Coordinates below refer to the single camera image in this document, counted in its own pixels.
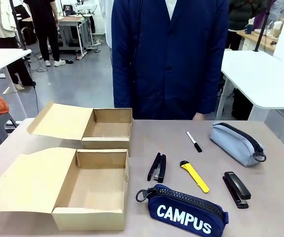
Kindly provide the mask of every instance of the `small stapler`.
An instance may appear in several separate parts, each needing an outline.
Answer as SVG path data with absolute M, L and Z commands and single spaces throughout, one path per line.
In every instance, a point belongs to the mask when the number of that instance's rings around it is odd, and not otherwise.
M 153 165 L 148 172 L 147 180 L 150 181 L 154 175 L 154 179 L 157 180 L 158 183 L 162 183 L 164 180 L 166 170 L 166 155 L 157 153 L 157 156 L 153 162 Z
M 222 177 L 238 209 L 249 207 L 245 200 L 250 199 L 250 192 L 234 172 L 225 172 Z

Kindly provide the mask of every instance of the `marker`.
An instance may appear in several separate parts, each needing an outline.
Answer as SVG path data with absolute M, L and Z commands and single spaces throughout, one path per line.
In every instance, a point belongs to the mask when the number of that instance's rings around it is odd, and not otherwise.
M 201 148 L 199 147 L 198 143 L 195 141 L 195 139 L 193 139 L 193 137 L 191 136 L 190 132 L 187 131 L 187 135 L 190 138 L 190 140 L 192 141 L 193 145 L 195 146 L 195 148 L 197 149 L 197 151 L 200 153 L 202 152 Z

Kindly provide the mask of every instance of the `open cardboard box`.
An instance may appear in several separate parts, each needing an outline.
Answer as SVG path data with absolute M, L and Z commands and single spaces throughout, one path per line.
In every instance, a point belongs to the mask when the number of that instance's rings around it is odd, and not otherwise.
M 85 149 L 128 149 L 132 109 L 93 109 L 48 103 L 30 134 L 79 140 Z
M 60 230 L 125 229 L 127 150 L 50 148 L 0 177 L 0 212 L 51 213 Z

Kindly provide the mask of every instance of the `box lid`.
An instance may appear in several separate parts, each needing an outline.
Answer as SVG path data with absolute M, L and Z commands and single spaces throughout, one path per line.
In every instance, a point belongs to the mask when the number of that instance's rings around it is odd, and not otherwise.
M 0 177 L 0 211 L 51 213 L 76 149 L 21 155 Z
M 49 102 L 29 125 L 30 134 L 82 140 L 93 108 Z

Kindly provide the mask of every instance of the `white sneaker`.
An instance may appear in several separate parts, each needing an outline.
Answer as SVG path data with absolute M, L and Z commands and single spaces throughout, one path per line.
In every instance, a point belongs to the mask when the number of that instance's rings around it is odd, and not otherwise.
M 22 87 L 20 84 L 14 84 L 14 86 L 15 86 L 15 88 L 16 88 L 17 90 L 24 90 L 24 89 L 25 89 L 25 88 Z
M 45 64 L 46 67 L 51 67 L 51 63 L 50 63 L 49 60 L 45 60 L 44 64 Z
M 59 67 L 65 64 L 65 60 L 54 61 L 54 66 Z

